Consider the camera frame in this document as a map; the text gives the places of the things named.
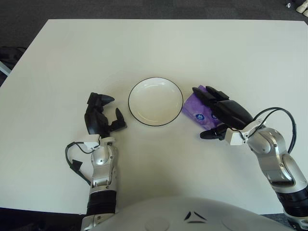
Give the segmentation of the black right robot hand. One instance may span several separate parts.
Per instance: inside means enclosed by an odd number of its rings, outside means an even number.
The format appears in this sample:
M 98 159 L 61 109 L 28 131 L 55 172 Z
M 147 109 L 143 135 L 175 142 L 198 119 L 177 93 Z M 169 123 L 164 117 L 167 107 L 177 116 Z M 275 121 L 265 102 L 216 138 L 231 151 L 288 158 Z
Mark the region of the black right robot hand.
M 208 107 L 213 116 L 220 121 L 215 128 L 200 133 L 200 138 L 205 140 L 224 140 L 228 128 L 236 130 L 244 129 L 253 121 L 251 114 L 234 100 L 230 100 L 224 92 L 218 91 L 211 86 L 202 91 L 193 87 L 193 94 Z

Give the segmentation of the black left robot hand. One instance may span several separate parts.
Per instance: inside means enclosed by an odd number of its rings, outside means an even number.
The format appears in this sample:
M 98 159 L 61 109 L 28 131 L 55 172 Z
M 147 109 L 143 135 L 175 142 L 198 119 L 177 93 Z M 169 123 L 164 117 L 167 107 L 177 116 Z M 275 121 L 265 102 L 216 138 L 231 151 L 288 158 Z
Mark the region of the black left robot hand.
M 87 109 L 84 115 L 86 127 L 90 135 L 99 135 L 102 139 L 110 137 L 113 131 L 122 130 L 127 127 L 120 110 L 116 108 L 116 120 L 110 125 L 108 118 L 103 114 L 103 107 L 115 99 L 108 95 L 92 92 L 87 101 Z

